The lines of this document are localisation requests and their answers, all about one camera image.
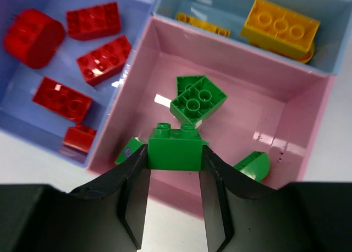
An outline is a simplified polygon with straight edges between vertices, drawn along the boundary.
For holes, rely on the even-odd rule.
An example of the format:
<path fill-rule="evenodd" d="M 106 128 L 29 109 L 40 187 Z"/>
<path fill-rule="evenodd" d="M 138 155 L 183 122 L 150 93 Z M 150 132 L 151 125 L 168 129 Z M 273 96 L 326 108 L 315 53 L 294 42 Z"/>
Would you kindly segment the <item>red long lego brick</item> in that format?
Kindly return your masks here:
<path fill-rule="evenodd" d="M 117 37 L 91 52 L 77 58 L 85 82 L 96 86 L 120 73 L 131 51 L 131 44 L 125 35 Z"/>

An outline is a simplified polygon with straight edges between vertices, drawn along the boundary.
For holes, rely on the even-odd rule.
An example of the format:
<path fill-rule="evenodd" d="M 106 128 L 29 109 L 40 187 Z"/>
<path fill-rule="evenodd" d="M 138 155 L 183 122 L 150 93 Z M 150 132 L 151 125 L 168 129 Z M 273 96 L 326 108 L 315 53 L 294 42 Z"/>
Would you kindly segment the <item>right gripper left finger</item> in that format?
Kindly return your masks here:
<path fill-rule="evenodd" d="M 1 251 L 137 251 L 151 172 L 147 146 L 71 192 L 1 185 Z"/>

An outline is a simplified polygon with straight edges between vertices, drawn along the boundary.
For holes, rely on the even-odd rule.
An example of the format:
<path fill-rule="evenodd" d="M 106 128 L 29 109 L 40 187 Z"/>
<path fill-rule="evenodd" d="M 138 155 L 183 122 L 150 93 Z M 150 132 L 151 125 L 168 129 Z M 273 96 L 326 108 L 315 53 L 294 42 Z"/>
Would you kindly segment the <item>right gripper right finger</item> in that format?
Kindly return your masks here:
<path fill-rule="evenodd" d="M 209 251 L 351 251 L 351 184 L 267 187 L 208 146 L 199 173 Z"/>

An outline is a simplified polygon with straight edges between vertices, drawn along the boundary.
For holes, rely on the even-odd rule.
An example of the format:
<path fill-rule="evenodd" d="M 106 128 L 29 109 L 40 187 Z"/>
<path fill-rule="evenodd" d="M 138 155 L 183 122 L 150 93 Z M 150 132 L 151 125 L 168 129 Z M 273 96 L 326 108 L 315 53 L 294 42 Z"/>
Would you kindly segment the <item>red square lego brick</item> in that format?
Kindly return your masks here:
<path fill-rule="evenodd" d="M 88 154 L 96 132 L 95 129 L 91 129 L 85 125 L 69 127 L 62 140 L 62 144 Z"/>

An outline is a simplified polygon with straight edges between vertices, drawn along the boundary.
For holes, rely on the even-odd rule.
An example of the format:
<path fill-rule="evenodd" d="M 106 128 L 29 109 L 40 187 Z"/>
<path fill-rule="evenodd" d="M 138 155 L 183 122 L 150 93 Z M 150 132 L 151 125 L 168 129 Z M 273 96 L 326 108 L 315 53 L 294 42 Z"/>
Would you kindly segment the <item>yellow curved thin lego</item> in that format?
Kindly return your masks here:
<path fill-rule="evenodd" d="M 196 17 L 192 17 L 190 15 L 187 15 L 182 12 L 177 12 L 175 19 L 177 21 L 181 21 L 183 23 L 189 24 L 191 26 L 197 27 L 199 29 L 206 30 L 208 32 L 212 32 L 214 34 L 223 36 L 223 37 L 229 37 L 230 36 L 230 30 L 222 28 L 220 26 L 208 23 L 206 21 L 203 21 L 201 19 L 198 19 Z"/>

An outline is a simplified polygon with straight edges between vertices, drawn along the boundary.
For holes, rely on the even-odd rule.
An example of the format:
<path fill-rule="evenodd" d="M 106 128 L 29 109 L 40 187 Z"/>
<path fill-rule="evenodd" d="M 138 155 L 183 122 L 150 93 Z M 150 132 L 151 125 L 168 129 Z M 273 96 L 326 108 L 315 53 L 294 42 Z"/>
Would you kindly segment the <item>red half round lego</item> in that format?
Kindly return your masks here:
<path fill-rule="evenodd" d="M 41 81 L 32 101 L 71 120 L 83 122 L 93 99 L 48 77 Z"/>

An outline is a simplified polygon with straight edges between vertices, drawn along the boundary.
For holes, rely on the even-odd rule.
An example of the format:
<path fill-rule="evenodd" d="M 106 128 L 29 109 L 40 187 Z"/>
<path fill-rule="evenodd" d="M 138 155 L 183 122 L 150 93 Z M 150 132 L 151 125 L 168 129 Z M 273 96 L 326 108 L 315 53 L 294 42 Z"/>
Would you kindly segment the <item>red round printed lego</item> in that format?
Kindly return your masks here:
<path fill-rule="evenodd" d="M 16 16 L 4 36 L 5 50 L 32 69 L 45 67 L 65 38 L 63 25 L 29 8 Z"/>

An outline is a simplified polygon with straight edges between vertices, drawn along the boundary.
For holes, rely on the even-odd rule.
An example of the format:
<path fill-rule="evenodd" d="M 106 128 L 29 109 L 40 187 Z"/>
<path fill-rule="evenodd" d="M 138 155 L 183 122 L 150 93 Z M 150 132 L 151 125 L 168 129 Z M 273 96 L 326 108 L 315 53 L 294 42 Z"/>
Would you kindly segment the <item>green small square lego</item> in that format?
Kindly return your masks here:
<path fill-rule="evenodd" d="M 182 124 L 179 129 L 173 129 L 169 123 L 158 123 L 148 139 L 148 168 L 200 171 L 204 145 L 208 142 L 191 124 Z"/>

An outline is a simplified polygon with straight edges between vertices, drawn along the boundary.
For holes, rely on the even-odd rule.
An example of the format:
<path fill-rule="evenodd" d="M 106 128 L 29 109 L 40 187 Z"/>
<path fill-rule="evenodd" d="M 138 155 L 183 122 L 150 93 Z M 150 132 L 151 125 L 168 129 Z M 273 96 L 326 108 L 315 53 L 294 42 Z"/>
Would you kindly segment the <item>yellow printed round lego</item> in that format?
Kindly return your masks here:
<path fill-rule="evenodd" d="M 312 59 L 314 53 L 315 53 L 315 43 L 313 42 L 310 46 L 309 51 L 306 53 L 306 55 L 297 59 L 297 61 L 306 64 Z"/>

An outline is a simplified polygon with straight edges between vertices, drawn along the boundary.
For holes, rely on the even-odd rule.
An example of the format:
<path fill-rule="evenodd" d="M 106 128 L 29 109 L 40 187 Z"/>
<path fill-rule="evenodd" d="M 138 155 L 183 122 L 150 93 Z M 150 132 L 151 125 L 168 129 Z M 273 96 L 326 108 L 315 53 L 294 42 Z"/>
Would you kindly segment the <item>green curved lego brick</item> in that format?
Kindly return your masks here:
<path fill-rule="evenodd" d="M 181 124 L 198 128 L 227 99 L 227 95 L 206 76 L 170 103 L 170 112 Z"/>

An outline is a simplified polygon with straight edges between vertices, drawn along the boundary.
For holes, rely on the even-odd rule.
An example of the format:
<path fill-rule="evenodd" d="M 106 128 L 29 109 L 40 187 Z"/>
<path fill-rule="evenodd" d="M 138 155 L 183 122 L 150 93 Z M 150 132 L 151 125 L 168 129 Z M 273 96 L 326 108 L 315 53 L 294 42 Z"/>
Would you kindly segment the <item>yellow lego brick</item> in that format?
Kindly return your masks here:
<path fill-rule="evenodd" d="M 320 22 L 267 0 L 255 0 L 240 35 L 249 44 L 281 56 L 306 55 Z"/>

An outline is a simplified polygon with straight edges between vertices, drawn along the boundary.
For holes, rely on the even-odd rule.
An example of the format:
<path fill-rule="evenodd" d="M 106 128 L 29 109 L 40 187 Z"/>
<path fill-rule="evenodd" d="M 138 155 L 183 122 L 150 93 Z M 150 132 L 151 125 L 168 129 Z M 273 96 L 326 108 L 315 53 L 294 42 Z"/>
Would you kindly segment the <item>small green lego brick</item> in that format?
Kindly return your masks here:
<path fill-rule="evenodd" d="M 138 137 L 132 137 L 123 150 L 120 152 L 118 157 L 115 159 L 115 164 L 119 165 L 129 158 L 144 142 Z"/>

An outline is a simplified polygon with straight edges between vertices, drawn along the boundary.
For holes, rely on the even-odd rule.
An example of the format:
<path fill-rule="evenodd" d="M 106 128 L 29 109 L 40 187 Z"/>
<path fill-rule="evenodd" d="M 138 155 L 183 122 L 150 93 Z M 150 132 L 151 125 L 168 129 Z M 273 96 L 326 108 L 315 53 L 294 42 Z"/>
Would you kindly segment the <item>yellow red green lego stack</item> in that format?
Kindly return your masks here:
<path fill-rule="evenodd" d="M 269 156 L 266 152 L 253 151 L 234 165 L 234 168 L 242 174 L 261 183 L 270 171 Z"/>

